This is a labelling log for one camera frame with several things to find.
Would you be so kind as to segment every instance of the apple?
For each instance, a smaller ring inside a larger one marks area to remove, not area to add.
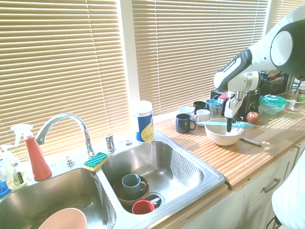
[[[299,94],[299,96],[297,97],[297,102],[303,102],[305,101],[305,94]]]
[[[258,121],[258,119],[259,119],[259,114],[257,112],[250,111],[247,114],[247,121],[248,121],[248,123],[254,124],[254,123],[256,123]]]

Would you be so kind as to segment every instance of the can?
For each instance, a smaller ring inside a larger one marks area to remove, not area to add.
[[[154,132],[152,103],[145,100],[133,103],[132,116],[137,141],[140,143],[148,143],[153,141]]]

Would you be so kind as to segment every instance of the glass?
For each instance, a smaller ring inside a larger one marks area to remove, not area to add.
[[[217,100],[210,101],[210,119],[221,118],[221,112],[224,104],[219,104]]]

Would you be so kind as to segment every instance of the green apple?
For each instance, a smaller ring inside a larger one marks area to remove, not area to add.
[[[297,97],[297,102],[303,102],[305,101],[305,94],[299,94],[299,96]]]

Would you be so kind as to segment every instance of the double sink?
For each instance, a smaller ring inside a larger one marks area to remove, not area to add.
[[[221,173],[159,131],[149,144],[122,142],[116,148],[96,172],[82,168],[88,160],[82,155],[73,167],[58,163],[51,178],[7,195],[0,200],[1,228],[38,229],[58,210],[78,208],[88,229],[148,229],[224,182]],[[160,198],[153,212],[134,215],[119,202],[112,186],[129,173],[148,181],[148,198]]]

